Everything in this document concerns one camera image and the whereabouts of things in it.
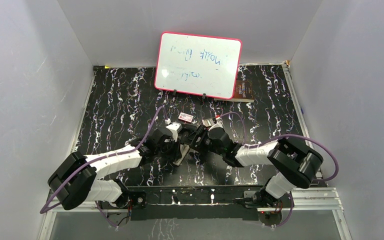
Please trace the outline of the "cardboard staple box tray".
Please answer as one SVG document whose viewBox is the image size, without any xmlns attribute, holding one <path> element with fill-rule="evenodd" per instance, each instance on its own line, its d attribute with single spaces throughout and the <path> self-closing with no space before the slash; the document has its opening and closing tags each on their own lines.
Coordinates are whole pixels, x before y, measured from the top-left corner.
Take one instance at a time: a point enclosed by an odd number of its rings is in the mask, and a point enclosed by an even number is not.
<svg viewBox="0 0 384 240">
<path fill-rule="evenodd" d="M 205 126 L 206 128 L 210 128 L 217 123 L 217 120 L 216 118 L 206 118 L 203 119 L 201 122 L 203 126 Z"/>
</svg>

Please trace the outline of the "red white staple box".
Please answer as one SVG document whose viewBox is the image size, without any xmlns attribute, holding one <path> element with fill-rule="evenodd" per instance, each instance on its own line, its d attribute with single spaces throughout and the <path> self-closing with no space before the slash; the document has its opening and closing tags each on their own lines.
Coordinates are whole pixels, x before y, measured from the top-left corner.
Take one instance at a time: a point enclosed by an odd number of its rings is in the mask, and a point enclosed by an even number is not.
<svg viewBox="0 0 384 240">
<path fill-rule="evenodd" d="M 194 116 L 190 115 L 190 114 L 187 114 L 187 113 L 184 113 L 184 112 L 181 112 L 179 114 L 179 116 L 178 116 L 178 119 L 181 120 L 181 121 L 184 121 L 186 123 L 192 123 L 193 119 L 194 119 Z"/>
</svg>

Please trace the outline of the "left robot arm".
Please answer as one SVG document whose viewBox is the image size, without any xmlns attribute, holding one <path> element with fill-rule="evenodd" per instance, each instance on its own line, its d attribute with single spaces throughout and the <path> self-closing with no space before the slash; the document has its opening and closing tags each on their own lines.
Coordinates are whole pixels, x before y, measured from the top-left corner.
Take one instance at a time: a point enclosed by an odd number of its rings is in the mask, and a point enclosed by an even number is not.
<svg viewBox="0 0 384 240">
<path fill-rule="evenodd" d="M 119 179 L 103 178 L 150 164 L 158 158 L 172 162 L 181 159 L 182 132 L 180 125 L 171 124 L 115 151 L 95 155 L 75 151 L 49 177 L 48 186 L 64 210 L 77 208 L 84 201 L 109 202 L 117 208 L 125 208 L 133 199 L 133 191 Z"/>
</svg>

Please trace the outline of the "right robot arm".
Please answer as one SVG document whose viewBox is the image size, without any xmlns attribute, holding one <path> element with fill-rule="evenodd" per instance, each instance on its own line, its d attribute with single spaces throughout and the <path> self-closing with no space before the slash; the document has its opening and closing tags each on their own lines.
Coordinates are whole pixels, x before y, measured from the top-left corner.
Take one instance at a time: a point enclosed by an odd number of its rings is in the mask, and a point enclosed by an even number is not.
<svg viewBox="0 0 384 240">
<path fill-rule="evenodd" d="M 197 152 L 212 152 L 222 157 L 227 165 L 244 168 L 252 165 L 272 165 L 277 174 L 271 177 L 257 195 L 268 207 L 275 207 L 282 197 L 295 188 L 310 187 L 324 159 L 305 144 L 301 135 L 279 135 L 266 143 L 234 142 L 223 127 L 199 126 L 184 144 Z"/>
</svg>

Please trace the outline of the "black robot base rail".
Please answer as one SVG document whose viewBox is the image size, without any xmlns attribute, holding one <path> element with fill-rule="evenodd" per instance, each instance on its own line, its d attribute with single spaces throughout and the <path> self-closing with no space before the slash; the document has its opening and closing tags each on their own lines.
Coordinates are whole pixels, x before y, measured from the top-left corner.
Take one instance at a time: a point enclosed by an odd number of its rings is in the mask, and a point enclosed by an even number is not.
<svg viewBox="0 0 384 240">
<path fill-rule="evenodd" d="M 132 221 L 153 219 L 241 219 L 279 224 L 294 207 L 290 195 L 278 200 L 260 195 L 261 185 L 130 186 L 124 203 L 100 201 L 110 213 L 126 212 Z"/>
</svg>

